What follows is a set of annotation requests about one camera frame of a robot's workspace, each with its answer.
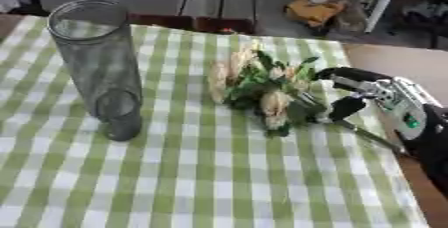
white flower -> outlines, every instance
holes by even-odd
[[[271,80],[276,80],[276,79],[282,77],[283,75],[285,75],[285,73],[283,72],[283,70],[280,67],[274,67],[269,72],[269,78]]]
[[[261,42],[259,40],[253,40],[252,51],[259,51],[259,50],[261,50]]]
[[[292,67],[292,66],[286,67],[286,69],[285,69],[285,77],[286,77],[286,79],[292,80],[294,78],[295,72],[296,72],[296,68],[295,67]]]
[[[267,116],[265,119],[265,123],[268,129],[276,130],[283,127],[286,123],[286,120],[287,120],[286,111],[283,111],[278,115]]]
[[[230,73],[229,76],[232,80],[238,78],[238,75],[244,67],[253,59],[253,53],[250,46],[241,48],[240,51],[232,53],[229,60]]]
[[[208,89],[216,103],[222,103],[225,97],[226,80],[229,68],[225,62],[216,61],[208,75]]]
[[[299,92],[305,92],[310,87],[310,83],[305,80],[296,80],[293,85],[295,89],[299,90]]]
[[[276,116],[286,110],[292,98],[280,90],[271,91],[261,98],[261,109],[266,116]]]

chair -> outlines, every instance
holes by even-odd
[[[404,10],[400,20],[390,28],[426,31],[430,35],[429,48],[439,45],[439,37],[448,37],[448,0],[429,0],[419,6]]]
[[[41,0],[30,0],[30,3],[21,2],[20,7],[11,9],[8,14],[48,16],[50,12],[43,9]]]

table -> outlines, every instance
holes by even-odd
[[[27,18],[25,22],[26,23],[22,24],[18,31],[22,34],[27,32],[25,29],[30,25],[33,26],[33,24],[38,23],[39,25],[37,28],[42,26],[42,22],[35,21],[33,18]],[[37,35],[39,35],[36,34],[38,31],[34,29],[32,37],[37,37]],[[163,35],[160,37],[165,40],[157,41],[155,45],[140,45],[142,43],[154,42],[155,38],[159,37],[156,34],[146,34],[146,31],[159,31],[161,33],[160,35]],[[244,116],[230,113],[227,109],[221,107],[215,107],[217,109],[215,109],[214,112],[209,112],[210,110],[208,108],[204,109],[203,115],[205,116],[203,117],[205,120],[203,121],[207,122],[200,123],[203,125],[198,127],[198,117],[197,114],[196,116],[194,115],[196,113],[194,110],[202,108],[197,105],[198,97],[199,99],[203,99],[202,101],[206,100],[201,98],[201,95],[195,94],[195,92],[197,93],[198,89],[200,90],[199,85],[202,85],[202,74],[205,67],[202,66],[205,64],[204,58],[212,58],[218,53],[226,56],[229,52],[228,46],[235,49],[238,41],[248,40],[247,37],[232,36],[230,38],[217,38],[216,36],[206,36],[201,34],[189,36],[189,33],[180,31],[144,27],[136,28],[135,35],[137,46],[141,46],[139,48],[142,55],[141,58],[153,53],[150,60],[140,60],[143,71],[148,67],[153,69],[153,73],[147,73],[146,75],[149,76],[147,78],[152,79],[149,81],[144,80],[144,82],[146,82],[144,84],[147,84],[148,87],[154,89],[159,88],[164,92],[164,97],[162,97],[162,93],[160,93],[160,99],[156,98],[154,100],[154,98],[149,98],[153,99],[150,100],[149,105],[154,105],[154,109],[148,107],[144,108],[144,112],[151,111],[164,114],[162,116],[153,116],[153,122],[150,123],[149,131],[144,132],[144,136],[149,135],[152,140],[156,140],[151,140],[152,142],[157,142],[157,138],[161,135],[161,127],[169,124],[169,127],[165,129],[166,131],[169,131],[166,136],[168,136],[170,140],[165,142],[165,147],[161,147],[161,145],[157,146],[156,143],[155,146],[151,145],[152,148],[150,147],[148,149],[145,146],[145,141],[136,141],[136,145],[134,144],[134,146],[133,144],[130,144],[130,146],[127,144],[117,145],[105,141],[100,135],[97,136],[96,134],[92,134],[91,132],[96,130],[97,125],[95,125],[93,119],[85,116],[85,113],[82,111],[82,105],[76,103],[76,91],[73,87],[67,87],[67,94],[61,99],[66,107],[63,107],[64,105],[61,106],[61,102],[59,102],[60,100],[57,100],[53,95],[55,91],[50,91],[53,92],[53,94],[48,96],[40,95],[40,97],[49,97],[51,102],[40,102],[39,106],[41,108],[38,109],[37,114],[33,113],[31,115],[32,119],[35,115],[42,118],[42,116],[39,115],[45,115],[46,111],[44,110],[48,108],[57,108],[59,114],[68,111],[73,114],[73,116],[70,115],[71,119],[65,122],[64,120],[61,120],[60,117],[58,118],[58,116],[51,116],[51,119],[53,120],[51,124],[42,123],[41,119],[28,123],[27,126],[31,126],[30,128],[35,128],[35,126],[37,126],[37,129],[39,126],[44,126],[44,128],[46,128],[45,130],[39,131],[40,136],[47,138],[47,141],[42,145],[43,148],[36,148],[34,146],[35,144],[32,146],[26,146],[26,144],[21,144],[21,146],[16,145],[19,148],[18,152],[15,151],[17,154],[15,158],[8,158],[8,160],[6,160],[5,158],[0,157],[0,162],[2,162],[0,164],[6,163],[7,167],[9,167],[9,169],[3,169],[1,171],[4,175],[2,177],[8,178],[14,178],[14,174],[12,173],[20,171],[20,169],[17,169],[16,167],[24,165],[23,161],[26,161],[26,156],[23,156],[23,151],[28,152],[27,147],[32,147],[31,157],[33,158],[30,159],[33,159],[34,161],[34,163],[27,163],[26,165],[28,165],[28,168],[25,169],[25,174],[22,175],[21,173],[19,176],[21,182],[19,185],[22,185],[22,187],[11,187],[10,183],[14,183],[14,181],[9,179],[0,182],[2,183],[2,190],[0,191],[2,194],[0,194],[0,196],[4,196],[5,191],[7,190],[11,190],[15,193],[15,197],[11,196],[10,198],[7,198],[8,204],[2,205],[3,211],[0,210],[0,215],[2,216],[0,220],[13,223],[14,218],[19,218],[22,208],[26,206],[24,211],[27,213],[27,217],[25,219],[19,219],[19,222],[25,225],[33,224],[34,226],[39,224],[44,227],[45,225],[48,227],[49,224],[55,224],[54,222],[62,220],[64,221],[64,224],[78,224],[81,220],[84,225],[95,223],[95,226],[109,224],[118,227],[126,225],[128,221],[130,224],[151,223],[154,225],[158,224],[165,226],[171,223],[182,224],[187,227],[188,225],[192,225],[192,222],[195,226],[202,225],[205,227],[210,226],[210,224],[228,227],[232,223],[241,227],[247,227],[248,225],[264,225],[271,227],[273,224],[281,227],[291,226],[292,224],[296,224],[300,227],[307,227],[311,224],[339,224],[347,226],[352,222],[358,224],[355,226],[361,224],[368,225],[370,223],[378,225],[381,223],[386,224],[392,222],[395,225],[398,225],[413,222],[416,224],[416,227],[424,227],[420,217],[421,213],[416,209],[416,204],[406,189],[407,185],[402,183],[403,180],[400,178],[401,175],[399,172],[395,173],[397,171],[395,168],[396,164],[391,158],[392,156],[390,152],[379,148],[366,148],[365,146],[362,146],[362,142],[358,141],[359,139],[354,138],[351,134],[343,133],[337,128],[328,128],[329,130],[327,131],[326,128],[315,126],[310,130],[311,134],[308,134],[310,132],[309,130],[299,130],[299,132],[294,132],[296,134],[295,136],[298,136],[297,133],[300,133],[300,138],[307,136],[307,134],[308,136],[311,136],[311,138],[308,138],[306,141],[302,140],[300,144],[295,143],[297,138],[294,136],[282,140],[283,142],[280,142],[279,139],[277,139],[278,141],[270,141],[266,140],[259,128],[256,126],[254,127],[253,123],[245,120]],[[194,37],[195,40],[182,40],[185,37],[187,37],[187,39],[189,37]],[[14,44],[11,45],[13,42],[22,42],[20,41],[20,38],[21,37],[18,37],[18,34],[14,34],[14,37],[4,44],[13,47]],[[36,65],[43,65],[41,69],[45,69],[44,71],[46,74],[45,78],[39,76],[35,77],[37,81],[50,79],[50,77],[47,76],[51,76],[51,71],[55,71],[54,69],[59,70],[58,66],[61,65],[61,60],[56,58],[54,61],[50,62],[49,66],[47,66],[49,63],[47,62],[48,59],[46,61],[46,58],[49,58],[48,55],[53,56],[54,53],[52,52],[54,50],[50,49],[51,46],[46,43],[48,40],[48,35],[45,35],[44,33],[39,37],[38,41],[35,41],[37,47],[44,48],[42,49],[43,52],[41,52],[42,56],[39,55],[42,60],[36,63]],[[221,44],[218,45],[220,47],[215,47],[213,44],[210,44],[215,42],[215,40],[221,42]],[[337,62],[346,62],[344,61],[345,57],[339,44],[336,43],[280,38],[263,38],[263,42],[265,43],[267,51],[277,53],[280,58],[289,57],[290,55],[288,53],[296,53],[293,56],[297,56],[297,54],[308,56],[312,52],[324,56],[327,62],[335,62],[336,60],[338,60]],[[192,47],[193,51],[184,52],[190,49],[190,44],[194,44]],[[19,46],[20,49],[17,49],[18,52],[15,51],[14,53],[20,53],[20,51],[24,50],[23,45]],[[185,54],[183,54],[183,59],[177,59],[177,51],[174,51],[176,47]],[[201,54],[203,53],[201,51],[203,47],[207,53],[206,55]],[[0,50],[3,51],[3,53],[6,51],[4,45],[3,49],[0,48]],[[25,56],[25,59],[20,62],[17,60],[18,64],[28,67],[29,65],[34,66],[33,63],[27,63],[28,61],[33,60],[33,55],[36,55],[36,53],[33,53],[34,52],[31,52]],[[5,69],[7,65],[16,65],[14,58],[10,58],[11,57],[8,57],[8,63],[3,62],[0,64],[2,69]],[[176,75],[172,78],[170,74],[177,70],[175,68],[176,66],[174,67],[174,70],[172,67],[172,62],[174,60],[176,60],[175,62],[179,62],[178,65],[180,65],[179,67],[182,67],[182,69],[179,68],[180,73],[176,72]],[[23,72],[20,72],[20,70],[17,72],[4,73],[9,80],[2,81],[4,84],[2,92],[8,92],[9,88],[5,87],[10,85],[8,83],[17,83],[14,78],[19,78],[20,76],[36,76],[39,74],[37,70],[31,71],[30,75],[27,75],[27,73],[24,74]],[[62,76],[65,81],[68,81],[66,74],[60,74],[58,76]],[[188,86],[188,91],[186,91],[186,87],[184,86],[185,83]],[[59,82],[52,83],[52,85],[52,87],[62,89]],[[33,101],[31,101],[32,98],[26,98],[27,101],[25,102],[27,104],[25,106],[20,104],[17,105],[15,102],[19,99],[22,99],[21,101],[23,101],[24,96],[26,96],[25,93],[29,92],[32,86],[33,85],[30,85],[29,83],[21,83],[20,91],[18,92],[20,94],[16,95],[18,98],[14,98],[14,101],[8,100],[7,107],[10,107],[7,109],[8,112],[14,112],[12,110],[14,108],[16,110],[22,110],[23,112],[13,115],[12,118],[8,120],[9,123],[5,122],[3,124],[3,127],[7,126],[12,129],[11,131],[8,130],[6,133],[15,135],[17,129],[22,128],[21,124],[24,122],[24,119],[26,123],[26,110],[30,110],[29,108],[33,108],[32,106],[37,104],[33,104]],[[329,100],[338,97],[338,94],[334,91],[325,85],[323,85],[323,87],[326,92],[325,95]],[[171,94],[166,94],[168,93],[165,92],[167,90],[173,90],[173,98],[171,98]],[[154,92],[147,91],[147,89],[145,89],[145,92],[154,94]],[[182,105],[183,102],[180,99],[185,99],[185,97],[187,97],[187,101],[184,102],[184,104],[189,106],[189,108],[186,109],[191,112],[189,112],[188,115],[191,120],[189,120],[186,127],[181,123],[176,122],[177,118],[173,116],[174,114],[169,115],[171,112],[166,112],[168,108],[175,114],[182,114],[185,106],[180,107],[178,105],[171,105],[170,107],[169,99],[176,100],[176,103]],[[72,104],[72,107],[67,110],[67,104],[71,102],[73,102],[74,105]],[[0,115],[8,116],[8,112],[5,112],[5,109],[3,109]],[[207,115],[212,115],[212,117],[217,115],[216,117],[219,117],[219,119],[210,120],[210,117]],[[224,134],[222,135],[224,135],[224,137],[218,137],[218,139],[216,139],[215,133],[211,131],[202,131],[207,128],[207,126],[204,125],[210,125],[210,122],[213,122],[213,120],[220,125],[215,127],[215,130],[223,132]],[[369,129],[380,133],[378,127],[373,125],[375,120],[370,118],[365,120],[362,118],[361,120],[358,120],[358,122],[367,122],[365,124],[368,125]],[[60,128],[61,126],[67,130],[59,130],[59,132],[57,132],[58,129],[56,128]],[[78,130],[78,126],[81,126],[82,133],[73,134],[71,131],[73,131],[73,129]],[[198,144],[194,143],[195,140],[184,141],[184,137],[180,137],[179,134],[176,134],[176,131],[184,131],[183,133],[186,133],[185,135],[188,135],[190,138],[196,138],[198,136],[198,129],[199,134],[203,135],[199,136],[199,138],[207,139],[205,141],[199,140],[199,142],[197,142]],[[49,138],[53,138],[48,136],[55,133],[55,131],[58,133],[56,138],[61,140],[61,142],[48,140]],[[342,136],[342,142],[338,143],[333,140],[339,133],[343,134],[340,134]],[[35,140],[35,138],[29,136],[29,132],[23,135],[21,134],[18,140],[24,140],[24,138]],[[70,143],[73,140],[73,136],[78,138],[76,143]],[[89,142],[87,142],[87,144],[81,142],[81,139],[89,141],[90,139],[88,138],[90,137],[93,137],[95,141],[92,144]],[[328,141],[329,144],[324,143],[322,145],[319,143],[322,142],[321,140],[324,137],[326,137],[324,141]],[[0,152],[3,153],[3,155],[1,156],[5,156],[5,153],[11,151],[10,147],[16,147],[12,143],[8,144],[11,140],[15,140],[14,138],[15,137],[9,137],[9,141],[7,141],[6,144],[2,144],[3,148],[0,149]],[[213,139],[215,142],[220,143],[210,145],[209,142],[210,140],[213,141]],[[186,148],[179,148],[181,145],[185,145]],[[39,155],[47,153],[46,149],[48,149],[48,147],[51,147],[52,149],[51,154],[47,154],[46,157]],[[94,150],[89,151],[86,147],[92,147]],[[146,165],[143,166],[141,166],[138,158],[136,158],[142,155],[144,156],[140,158],[143,158],[148,162],[145,162]],[[44,165],[45,168],[41,169],[43,173],[39,173],[39,169],[36,170],[36,167],[39,167],[39,165]],[[153,169],[158,168],[158,165],[160,166],[159,178],[154,176],[154,172],[156,171]],[[387,166],[387,170],[381,171],[385,167],[384,165]],[[66,172],[57,172],[60,168]],[[79,168],[82,168],[85,172],[81,173],[78,179],[78,176],[75,174],[77,174],[76,170],[79,170]],[[120,174],[118,178],[111,175],[117,174],[117,172]],[[142,177],[140,175],[142,174],[141,172],[146,174],[146,176]],[[369,182],[369,179],[365,179],[369,177],[368,174],[375,174],[370,177],[373,181],[370,180]],[[216,175],[220,176],[218,180],[215,180]],[[305,180],[300,180],[299,177],[302,175],[305,175],[302,178]],[[34,187],[33,181],[35,181],[35,179],[37,179],[38,185],[40,186]],[[48,188],[47,185],[49,181],[54,181],[54,183],[51,183],[52,187],[50,188]],[[67,196],[67,190],[70,192],[71,188],[75,188],[75,190]],[[138,197],[135,198],[133,194],[134,188],[137,188],[139,192],[142,192],[141,195],[139,194]],[[157,193],[150,194],[149,192],[153,191],[155,188],[157,188]],[[357,193],[359,189],[362,189],[361,194]],[[45,209],[42,209],[46,203],[50,205],[45,207]],[[67,213],[69,214],[67,214],[65,209],[63,207],[61,208],[61,206],[66,206],[68,208]],[[401,207],[406,209],[406,211],[399,211]],[[155,212],[155,214],[151,216],[151,220],[149,220],[150,216],[148,215],[148,211]],[[168,215],[173,211],[176,213],[174,218]]]
[[[448,52],[364,44],[344,44],[344,49],[354,67],[410,78],[448,106],[448,89],[440,83],[446,81],[444,67],[448,65]],[[395,135],[387,132],[394,140]],[[430,226],[446,227],[448,200],[426,179],[416,162],[407,159],[399,159],[399,162]]]

clear glass cylinder vase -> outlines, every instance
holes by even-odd
[[[115,141],[141,129],[142,88],[128,13],[117,3],[78,0],[54,10],[48,29],[87,111]]]

green leaf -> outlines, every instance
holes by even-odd
[[[263,65],[263,67],[266,69],[266,71],[270,71],[274,67],[274,62],[272,60],[272,57],[265,52],[258,50],[257,51],[258,59],[260,60],[260,63]]]
[[[286,122],[285,125],[279,127],[278,129],[272,130],[268,129],[266,131],[268,136],[281,136],[286,137],[289,135],[289,130],[291,129],[291,124],[289,122]]]
[[[313,63],[319,59],[318,57],[310,57],[305,59],[295,70],[295,79],[310,81],[316,74]]]
[[[286,65],[280,61],[275,61],[275,67],[280,67],[282,71],[286,69]]]
[[[297,101],[289,104],[286,114],[288,115],[288,120],[294,125],[302,125],[307,121],[308,112],[306,107]]]

